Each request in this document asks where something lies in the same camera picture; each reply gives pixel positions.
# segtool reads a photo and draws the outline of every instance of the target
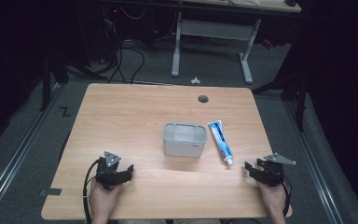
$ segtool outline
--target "table top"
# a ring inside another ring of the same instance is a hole
[[[200,4],[211,4],[220,6],[232,6],[232,7],[248,7],[254,9],[281,11],[281,12],[295,12],[299,13],[301,7],[296,4],[294,7],[289,7],[284,3],[284,0],[232,0],[231,3],[228,0],[183,0],[183,2],[192,2]]]
[[[199,96],[209,101],[201,103]],[[234,164],[222,161],[208,122],[222,120]],[[199,158],[166,156],[166,123],[207,129]],[[84,219],[82,188],[91,164],[109,151],[134,165],[112,219],[267,217],[255,181],[243,164],[271,154],[254,96],[245,88],[91,84],[42,210],[45,219]]]

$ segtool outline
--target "cable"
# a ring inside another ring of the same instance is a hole
[[[87,181],[87,185],[88,185],[89,182],[90,182],[92,179],[94,179],[94,178],[95,178],[95,176],[93,176],[92,178],[90,178],[89,181]]]
[[[182,45],[182,43],[181,43],[180,46],[181,46],[183,49],[199,49],[200,47],[202,47],[202,46],[204,45],[204,42],[205,42],[205,41],[204,41],[204,38],[203,38],[202,36],[201,36],[201,37],[199,37],[199,36],[198,36],[198,37],[194,37],[194,36],[193,36],[193,37],[189,37],[189,36],[187,37],[187,39],[197,39],[197,38],[200,38],[200,39],[201,39],[201,43],[200,43],[198,46],[196,46],[195,48],[186,48],[185,46]]]
[[[96,160],[92,165],[91,167],[89,168],[89,170],[87,171],[87,174],[86,174],[86,178],[84,180],[84,186],[83,186],[83,207],[84,207],[84,213],[86,215],[86,221],[88,224],[91,224],[91,217],[90,217],[90,210],[89,210],[89,202],[87,200],[87,185],[88,183],[90,182],[89,181],[89,175],[90,175],[90,172],[92,170],[92,168],[101,160],[98,159]]]
[[[121,77],[123,78],[123,83],[124,84],[127,83],[126,78],[124,78],[124,76],[123,76],[123,74],[121,73],[121,70],[120,70],[121,62],[123,61],[123,53],[122,53],[121,45],[119,47],[119,50],[120,50],[120,62],[117,65],[117,69],[112,73],[112,76],[110,76],[110,78],[107,80],[107,83],[110,83],[112,81],[112,79],[115,76],[115,73],[117,71],[119,71],[119,73],[121,74]]]
[[[113,25],[113,27],[115,27],[115,25],[110,21],[110,20],[107,20],[107,19],[104,19],[103,21],[106,21],[109,23],[110,26]],[[117,39],[120,39],[122,36],[122,33],[119,33],[117,35]],[[115,51],[115,49],[117,48],[117,44],[111,44],[110,43],[110,39],[108,37],[108,51],[106,52],[106,56],[105,58],[110,58],[110,63],[103,69],[100,69],[98,71],[90,71],[88,68],[85,68],[83,66],[80,66],[79,64],[75,64],[74,62],[70,62],[69,60],[65,60],[65,62],[71,64],[74,68],[74,69],[71,69],[67,66],[65,66],[65,69],[67,72],[71,73],[71,74],[74,74],[74,75],[77,75],[77,76],[89,76],[89,77],[95,77],[95,78],[98,78],[98,79],[105,79],[105,77],[100,77],[98,75],[102,74],[102,73],[105,73],[109,70],[111,70],[112,68],[115,67],[116,63],[117,63],[117,56],[115,53],[112,53]]]
[[[284,202],[284,208],[283,208],[283,215],[286,217],[287,212],[289,211],[290,198],[292,197],[292,193],[293,193],[293,186],[292,186],[292,183],[290,182],[289,178],[286,175],[283,175],[283,177],[286,178],[286,180],[287,180],[287,182],[289,182],[289,186],[290,186],[290,190],[288,191],[284,182],[282,183],[284,192],[286,193],[286,200]]]
[[[112,26],[115,27],[115,25],[110,20],[103,19],[103,21],[107,21],[107,23],[109,23],[110,28],[112,28]]]
[[[175,40],[170,40],[173,37],[175,37],[175,35],[167,36],[165,38],[160,38],[160,39],[156,40],[154,43],[159,45],[159,46],[162,46],[162,47],[170,47],[170,46],[175,44]],[[162,42],[162,41],[168,42],[169,44],[161,44],[161,43],[159,43],[159,42]]]
[[[173,36],[173,35],[170,35],[170,34],[172,32],[173,26],[175,25],[176,17],[177,17],[177,12],[175,12],[175,15],[173,16],[173,22],[172,22],[172,25],[171,25],[171,29],[168,31],[168,33],[165,36],[163,36],[162,38],[158,38],[158,39],[155,39],[155,40],[162,40],[162,39],[169,38],[169,37]]]
[[[139,17],[133,17],[133,16],[130,16],[126,11],[124,11],[124,9],[123,9],[122,7],[121,7],[120,9],[121,9],[121,11],[124,12],[124,14],[126,14],[126,16],[130,17],[130,18],[133,19],[133,20],[139,20],[139,19],[141,19],[141,18],[143,17],[143,15],[145,14],[145,12],[146,12],[146,9],[144,9],[144,12],[142,13],[141,16],[139,16]]]
[[[141,66],[139,66],[139,68],[132,74],[131,76],[131,82],[130,84],[133,84],[133,79],[135,78],[135,75],[141,70],[141,68],[144,66],[145,64],[145,56],[143,55],[143,53],[141,53],[140,51],[136,50],[136,49],[128,49],[128,50],[132,50],[135,51],[137,53],[139,53],[142,56],[142,64]]]

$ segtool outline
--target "black cable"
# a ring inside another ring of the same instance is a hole
[[[286,175],[284,175],[284,177],[286,178],[286,180],[290,186],[290,190],[287,190],[286,185],[284,183],[282,183],[284,192],[286,193],[286,200],[284,202],[284,208],[283,208],[283,215],[286,217],[287,212],[289,211],[290,198],[292,197],[292,193],[293,193],[293,186],[292,186],[292,183],[290,182],[289,178]]]
[[[121,73],[121,70],[120,70],[121,62],[123,61],[123,52],[122,52],[121,45],[119,46],[119,52],[120,52],[120,62],[117,65],[117,69],[112,73],[112,76],[110,76],[110,78],[107,80],[107,83],[110,83],[112,81],[112,79],[115,76],[115,73],[117,71],[119,71],[119,73],[121,74],[121,77],[123,78],[123,83],[124,84],[127,83],[126,78],[124,78],[124,76],[123,76],[123,74]]]
[[[117,39],[120,39],[122,37],[122,33],[118,34],[117,35]],[[89,70],[88,68],[86,67],[83,67],[82,65],[80,64],[77,64],[76,62],[73,62],[67,58],[64,58],[63,56],[59,55],[59,58],[64,62],[64,63],[67,63],[67,64],[70,64],[72,65],[77,71],[79,71],[80,73],[68,68],[68,67],[65,67],[66,68],[66,71],[71,73],[71,74],[74,74],[74,75],[78,75],[78,76],[89,76],[89,77],[93,77],[93,78],[97,78],[97,79],[106,79],[106,77],[101,77],[99,76],[100,74],[104,73],[104,72],[107,72],[109,71],[110,69],[112,69],[113,67],[115,67],[115,63],[117,62],[117,56],[115,53],[112,53],[115,51],[117,45],[116,44],[111,44],[109,45],[108,47],[108,51],[106,53],[106,58],[110,58],[110,63],[103,69],[101,70],[98,70],[96,72],[94,71],[91,71]]]
[[[141,53],[141,51],[138,51],[136,49],[127,49],[127,50],[132,50],[132,51],[135,51],[137,53],[139,53],[141,56],[142,56],[142,64],[141,66],[139,66],[139,68],[132,74],[131,76],[131,81],[130,81],[130,84],[133,84],[133,79],[135,78],[135,75],[141,70],[141,68],[144,66],[145,64],[145,56],[143,55],[143,53]]]
[[[90,175],[90,172],[92,170],[92,168],[95,166],[95,164],[97,164],[99,161],[101,160],[98,159],[96,160],[92,165],[91,167],[89,168],[89,170],[87,171],[87,174],[86,174],[86,178],[84,180],[84,186],[83,186],[83,207],[84,207],[84,213],[86,215],[86,221],[88,224],[91,224],[91,217],[90,217],[90,210],[89,210],[89,202],[87,200],[87,185],[88,183],[90,182],[89,181],[89,175]]]
[[[87,181],[87,185],[89,184],[89,182],[90,182],[92,179],[95,179],[95,176],[93,176],[92,178],[90,178],[90,179]]]
[[[200,47],[202,47],[203,45],[204,45],[204,42],[205,42],[205,39],[204,39],[204,37],[202,37],[202,36],[200,36],[200,39],[201,39],[201,43],[198,45],[198,46],[196,46],[195,48],[187,48],[187,47],[185,47],[185,46],[183,46],[182,44],[180,45],[183,49],[199,49]]]
[[[156,39],[155,39],[155,43],[156,43],[156,41],[158,41],[158,40],[162,40],[162,39],[166,39],[166,38],[170,38],[170,37],[172,37],[172,36],[175,36],[175,35],[172,35],[171,32],[172,32],[172,30],[173,30],[173,27],[174,27],[175,24],[177,23],[177,22],[176,22],[177,15],[178,15],[178,13],[175,12],[175,15],[173,16],[172,25],[171,25],[171,28],[170,28],[170,30],[168,31],[168,33],[167,33],[166,35],[164,35],[163,37],[161,37],[161,38],[156,38]]]

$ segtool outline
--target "gray carpet floor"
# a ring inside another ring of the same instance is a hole
[[[192,85],[197,77],[201,86],[241,87],[255,89],[272,81],[282,64],[290,45],[266,49],[254,45],[249,57],[254,83],[246,85],[241,72],[238,53],[242,42],[228,43],[223,47],[215,44],[221,40],[200,45],[194,41],[184,42],[179,77],[171,77],[171,39],[159,41],[153,48],[128,41],[124,47],[137,49],[145,57],[145,64],[134,78],[134,83],[164,83],[172,85]],[[142,57],[135,51],[123,49],[121,72],[125,79],[142,63]],[[102,65],[94,64],[93,69]],[[110,77],[112,72],[103,76]],[[59,164],[60,153],[65,139],[71,132],[77,111],[87,86],[93,82],[103,82],[84,76],[70,75],[66,85],[55,91],[56,97],[48,113],[45,114],[32,141],[27,145],[24,160],[10,180],[6,192],[0,199],[0,223],[84,223],[84,220],[49,221],[41,217],[46,200],[43,194],[48,189]],[[116,74],[113,83],[122,83],[121,75]],[[282,102],[280,91],[267,91],[255,95],[263,124],[272,150],[297,162],[297,166],[285,166],[285,172],[294,188],[292,206],[294,213],[287,218],[288,223],[333,223],[326,212],[321,192],[312,177],[312,167],[307,163],[303,152],[305,144],[321,170],[324,181],[331,192],[341,220],[336,223],[358,223],[358,201],[351,185],[342,173],[330,146],[324,138],[323,129],[313,111],[311,99],[307,97],[307,110],[304,115],[304,129],[300,133],[288,112],[294,103]],[[0,138],[0,176],[16,150],[23,145],[22,140],[40,116],[42,86],[35,87],[27,102],[12,117],[10,125]],[[259,218],[260,223],[270,223],[268,218]],[[250,219],[237,219],[235,223],[254,223]]]

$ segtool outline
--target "blue toothpaste tube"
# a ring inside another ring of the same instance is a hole
[[[220,155],[222,155],[223,161],[226,161],[228,165],[232,165],[232,153],[223,135],[222,121],[217,120],[215,122],[208,123],[211,128],[214,140],[219,147]]]

